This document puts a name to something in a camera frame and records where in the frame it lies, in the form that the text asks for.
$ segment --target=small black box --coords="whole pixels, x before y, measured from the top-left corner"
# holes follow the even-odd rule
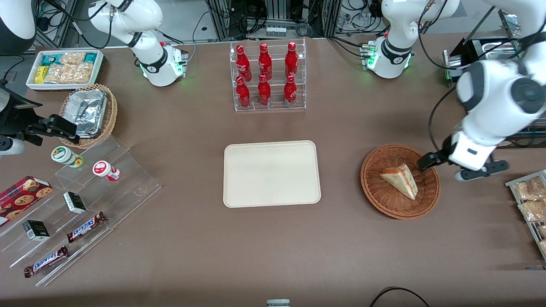
[[[44,222],[28,220],[23,223],[23,228],[31,240],[45,241],[49,239],[49,233],[45,229]]]
[[[69,191],[63,194],[63,197],[64,202],[68,206],[68,210],[77,214],[83,214],[85,213],[85,210],[87,210],[84,202],[81,200],[81,197],[78,194]]]

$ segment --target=cookie box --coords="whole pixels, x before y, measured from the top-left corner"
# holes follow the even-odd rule
[[[26,176],[0,193],[0,227],[52,191],[47,181]]]

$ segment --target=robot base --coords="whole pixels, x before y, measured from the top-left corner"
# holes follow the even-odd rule
[[[411,54],[408,55],[405,63],[392,64],[391,61],[383,54],[381,44],[385,40],[380,37],[377,40],[371,40],[367,45],[360,48],[362,55],[362,67],[364,70],[371,70],[381,78],[393,79],[402,74],[410,64]]]
[[[140,68],[144,77],[155,86],[167,86],[178,80],[186,77],[186,69],[188,67],[188,53],[172,46],[163,46],[167,51],[167,61],[160,67],[156,73],[147,72],[142,65]]]

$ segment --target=aluminum foil container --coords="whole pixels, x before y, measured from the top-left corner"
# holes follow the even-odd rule
[[[63,118],[76,124],[80,138],[96,138],[104,120],[108,95],[101,90],[74,92],[68,97]]]

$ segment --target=snickers bar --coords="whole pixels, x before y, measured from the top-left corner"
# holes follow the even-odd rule
[[[104,214],[99,212],[99,214],[95,215],[92,219],[87,221],[82,226],[76,228],[73,232],[67,234],[68,242],[72,243],[76,241],[78,238],[86,234],[88,231],[92,230],[94,227],[99,225],[102,221],[106,220],[106,217],[104,217]]]
[[[34,265],[29,265],[25,268],[25,278],[29,278],[32,275],[36,274],[41,269],[52,265],[54,262],[57,262],[59,259],[68,257],[68,249],[65,245],[61,247],[60,250],[52,253],[51,255],[45,257]]]

